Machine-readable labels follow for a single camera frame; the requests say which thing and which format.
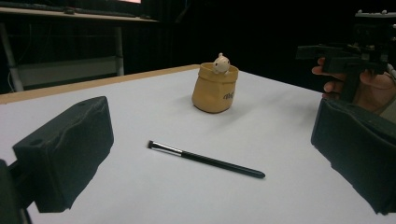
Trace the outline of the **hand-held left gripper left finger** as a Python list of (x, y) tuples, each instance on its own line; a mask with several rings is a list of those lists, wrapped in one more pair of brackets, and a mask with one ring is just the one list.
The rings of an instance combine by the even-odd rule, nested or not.
[(105, 96), (76, 103), (13, 146), (18, 191), (41, 213), (72, 207), (114, 143)]

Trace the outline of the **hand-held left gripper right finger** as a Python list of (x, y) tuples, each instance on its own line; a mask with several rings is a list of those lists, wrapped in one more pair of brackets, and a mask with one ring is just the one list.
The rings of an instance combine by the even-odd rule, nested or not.
[(396, 124), (343, 101), (323, 99), (311, 144), (376, 213), (396, 213)]

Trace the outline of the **tan sack-shaped pen holder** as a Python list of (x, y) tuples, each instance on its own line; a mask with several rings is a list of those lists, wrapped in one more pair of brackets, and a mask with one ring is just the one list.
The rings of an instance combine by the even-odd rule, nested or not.
[(202, 63), (192, 93), (192, 103), (207, 113), (217, 114), (233, 104), (239, 70), (222, 53), (213, 63)]

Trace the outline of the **black makeup brush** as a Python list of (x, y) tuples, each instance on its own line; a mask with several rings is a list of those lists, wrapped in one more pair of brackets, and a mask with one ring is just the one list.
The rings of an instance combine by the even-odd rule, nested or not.
[(192, 152), (178, 149), (175, 147), (169, 147), (167, 145), (160, 144), (160, 143), (152, 141), (152, 140), (148, 141), (148, 148), (157, 150), (157, 151), (161, 151), (164, 153), (168, 153), (168, 154), (173, 154), (173, 155), (179, 156), (179, 157), (187, 159), (187, 160), (197, 161), (197, 162), (204, 163), (207, 165), (215, 166), (215, 167), (218, 167), (218, 168), (221, 168), (224, 170), (228, 170), (231, 172), (235, 172), (235, 173), (238, 173), (241, 175), (248, 175), (248, 176), (260, 178), (260, 179), (265, 178), (265, 173), (263, 173), (261, 171), (250, 169), (250, 168), (240, 166), (237, 164), (229, 163), (227, 161), (220, 161), (220, 160), (209, 158), (209, 157), (206, 157), (203, 155), (194, 154)]

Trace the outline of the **background desk with metal legs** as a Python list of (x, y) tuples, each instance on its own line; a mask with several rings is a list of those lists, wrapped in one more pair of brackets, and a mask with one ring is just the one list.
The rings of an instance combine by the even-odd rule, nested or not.
[(157, 24), (72, 9), (0, 6), (0, 93), (122, 76), (125, 33)]

